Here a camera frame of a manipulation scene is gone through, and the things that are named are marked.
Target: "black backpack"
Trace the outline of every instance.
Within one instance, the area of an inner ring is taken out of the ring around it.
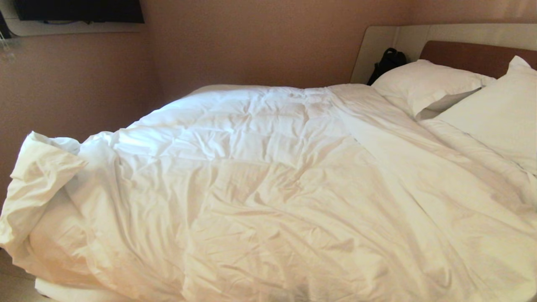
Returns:
[[[367,85],[373,84],[381,75],[396,67],[403,66],[407,63],[407,57],[402,52],[398,52],[395,48],[388,48],[384,52],[380,62],[375,63],[375,70],[369,78]]]

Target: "television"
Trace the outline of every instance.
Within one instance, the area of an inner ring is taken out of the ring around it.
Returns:
[[[20,20],[144,23],[139,0],[14,0]]]

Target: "pillow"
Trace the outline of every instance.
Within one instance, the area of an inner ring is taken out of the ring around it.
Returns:
[[[372,87],[414,118],[425,108],[446,110],[493,81],[492,77],[418,60],[388,71]]]
[[[515,56],[507,74],[435,119],[537,175],[537,71]]]
[[[423,109],[420,113],[416,115],[416,120],[426,120],[426,119],[432,119],[437,117],[442,112],[430,110],[430,109]]]

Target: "white duvet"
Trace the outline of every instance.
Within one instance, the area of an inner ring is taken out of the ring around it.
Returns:
[[[531,300],[535,179],[423,126],[364,85],[213,86],[32,133],[0,246],[77,302]]]

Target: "bed frame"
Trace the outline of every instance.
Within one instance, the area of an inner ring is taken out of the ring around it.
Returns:
[[[537,69],[537,51],[461,42],[428,41],[419,58],[499,78],[505,75],[515,55]]]

